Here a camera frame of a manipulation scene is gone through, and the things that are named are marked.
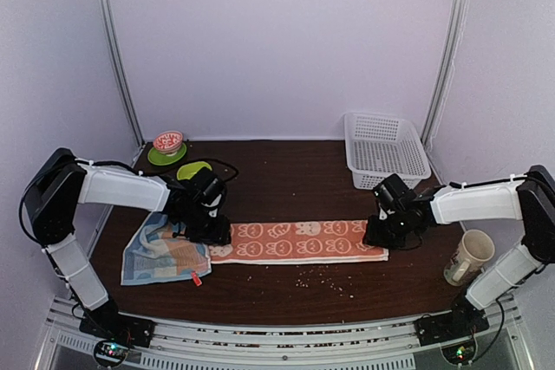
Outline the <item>blue patchwork towel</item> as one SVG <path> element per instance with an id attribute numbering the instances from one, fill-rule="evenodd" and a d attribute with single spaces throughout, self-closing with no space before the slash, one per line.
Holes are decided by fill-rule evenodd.
<path id="1" fill-rule="evenodd" d="M 121 285 L 199 282 L 211 274 L 208 247 L 174 237 L 173 233 L 181 229 L 181 225 L 171 224 L 166 215 L 149 214 L 123 251 Z"/>

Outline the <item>orange bunny pattern towel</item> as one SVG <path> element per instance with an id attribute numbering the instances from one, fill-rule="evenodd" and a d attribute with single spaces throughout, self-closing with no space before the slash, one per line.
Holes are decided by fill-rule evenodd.
<path id="1" fill-rule="evenodd" d="M 389 259 L 389 251 L 362 242 L 365 220 L 233 224 L 232 242 L 211 246 L 212 263 L 330 264 Z"/>

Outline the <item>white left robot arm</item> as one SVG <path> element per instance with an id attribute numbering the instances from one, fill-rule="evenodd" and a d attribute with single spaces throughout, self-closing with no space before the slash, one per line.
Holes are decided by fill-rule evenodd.
<path id="1" fill-rule="evenodd" d="M 114 207 L 160 213 L 195 243 L 227 245 L 230 220 L 221 212 L 227 187 L 206 167 L 191 179 L 146 174 L 119 161 L 79 159 L 55 149 L 21 196 L 22 231 L 44 250 L 61 279 L 88 311 L 92 326 L 107 339 L 124 332 L 124 319 L 108 303 L 110 295 L 77 235 L 82 213 L 102 215 Z"/>

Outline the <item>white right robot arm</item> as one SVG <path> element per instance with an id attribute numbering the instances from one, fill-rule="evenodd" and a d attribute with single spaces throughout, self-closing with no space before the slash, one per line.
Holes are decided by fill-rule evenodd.
<path id="1" fill-rule="evenodd" d="M 406 186 L 392 174 L 373 194 L 377 210 L 369 217 L 362 242 L 388 250 L 404 250 L 409 234 L 421 236 L 438 226 L 464 224 L 464 235 L 475 225 L 509 223 L 522 230 L 515 244 L 468 284 L 462 304 L 445 317 L 444 327 L 460 337 L 478 321 L 477 310 L 489 307 L 541 268 L 554 262 L 554 178 L 545 166 L 505 179 L 480 183 L 437 185 L 424 191 Z"/>

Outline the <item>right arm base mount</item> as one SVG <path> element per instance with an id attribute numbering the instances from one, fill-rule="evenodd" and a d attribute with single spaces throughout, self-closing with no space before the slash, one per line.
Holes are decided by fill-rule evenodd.
<path id="1" fill-rule="evenodd" d="M 438 315 L 425 314 L 415 321 L 421 347 L 440 344 L 443 358 L 452 365 L 470 365 L 478 357 L 476 335 L 489 329 L 482 309 L 458 295 L 451 309 Z"/>

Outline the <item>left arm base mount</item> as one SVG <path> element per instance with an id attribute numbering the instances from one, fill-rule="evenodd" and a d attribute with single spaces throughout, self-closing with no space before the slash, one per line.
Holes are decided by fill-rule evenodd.
<path id="1" fill-rule="evenodd" d="M 96 309 L 82 309 L 80 331 L 99 340 L 93 347 L 95 362 L 106 369 L 120 366 L 135 347 L 149 347 L 155 322 L 146 318 L 124 315 L 112 298 Z"/>

